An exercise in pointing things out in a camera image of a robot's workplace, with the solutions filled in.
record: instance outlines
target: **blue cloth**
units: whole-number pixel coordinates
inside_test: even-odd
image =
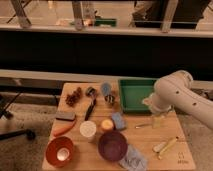
[[[147,159],[132,145],[128,145],[127,153],[119,164],[128,171],[146,171]]]

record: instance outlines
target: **orange bowl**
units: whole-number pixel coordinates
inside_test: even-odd
[[[53,139],[47,146],[46,159],[54,167],[63,167],[73,157],[73,142],[67,137]]]

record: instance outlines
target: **blue object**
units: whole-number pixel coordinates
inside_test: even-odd
[[[128,145],[127,153],[119,164],[128,171],[146,171],[147,169],[147,159],[132,145]]]
[[[109,95],[111,93],[111,85],[109,83],[103,83],[101,84],[101,93],[104,97]]]
[[[123,130],[126,128],[126,122],[119,112],[113,113],[111,117],[117,130]]]

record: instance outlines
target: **yellow object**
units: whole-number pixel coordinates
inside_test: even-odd
[[[114,128],[114,123],[111,119],[105,119],[101,122],[101,129],[104,132],[111,131]]]
[[[162,159],[162,155],[169,149],[171,148],[178,140],[178,137],[172,138],[170,139],[166,145],[160,150],[160,152],[158,153],[158,158]]]

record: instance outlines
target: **purple bowl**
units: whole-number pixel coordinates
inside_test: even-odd
[[[119,161],[127,152],[126,138],[118,131],[107,132],[100,137],[98,151],[108,161]]]

